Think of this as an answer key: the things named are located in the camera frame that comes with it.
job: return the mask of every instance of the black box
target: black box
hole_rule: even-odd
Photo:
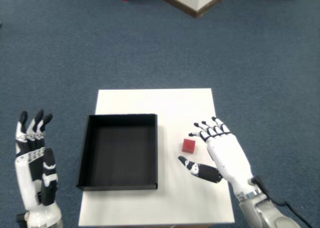
[[[157,115],[91,115],[78,184],[82,190],[157,189]]]

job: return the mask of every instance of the robotic forearm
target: robotic forearm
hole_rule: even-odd
[[[263,193],[240,201],[240,209],[252,228],[300,228],[284,216]]]

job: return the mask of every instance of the wooden baseboard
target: wooden baseboard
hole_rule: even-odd
[[[198,19],[203,14],[205,14],[210,8],[212,8],[215,4],[221,2],[222,0],[212,0],[207,5],[205,5],[201,9],[199,9],[198,11],[190,8],[189,6],[181,3],[178,0],[164,0],[164,1],[166,1],[169,4],[171,4],[172,6],[176,7],[177,9],[180,9],[181,11],[191,15],[192,17]]]

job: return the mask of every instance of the black cable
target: black cable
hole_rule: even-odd
[[[274,199],[272,199],[270,196],[269,196],[269,193],[268,193],[268,190],[267,188],[265,187],[264,183],[262,182],[262,180],[260,179],[259,176],[255,176],[253,179],[252,179],[252,183],[256,184],[260,189],[261,191],[267,196],[267,198],[269,200],[271,200],[273,203],[275,203],[276,205],[278,206],[287,206],[291,212],[293,214],[295,214],[303,223],[306,224],[306,226],[308,226],[309,228],[313,228],[311,226],[311,224],[305,219],[302,217],[302,215],[300,215],[287,201],[283,201],[283,202],[278,202]]]
[[[270,198],[270,196],[267,195],[267,197],[278,206],[287,206],[293,214],[295,214],[303,223],[306,224],[306,226],[308,226],[309,228],[313,228],[311,224],[305,218],[303,218],[302,215],[296,212],[296,210],[287,201],[277,202],[274,199]]]

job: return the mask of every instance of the robotic hand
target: robotic hand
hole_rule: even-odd
[[[57,206],[58,176],[53,151],[45,149],[45,126],[52,114],[43,118],[40,110],[26,129],[28,114],[23,111],[15,133],[15,171],[23,204],[28,212],[17,215],[21,228],[62,228]]]
[[[199,136],[206,144],[216,168],[197,164],[179,156],[179,160],[199,178],[219,182],[222,177],[231,183],[240,208],[252,228],[299,228],[292,219],[275,207],[265,189],[251,172],[248,159],[237,138],[225,124],[213,117],[212,121],[194,123],[201,130],[189,136]]]

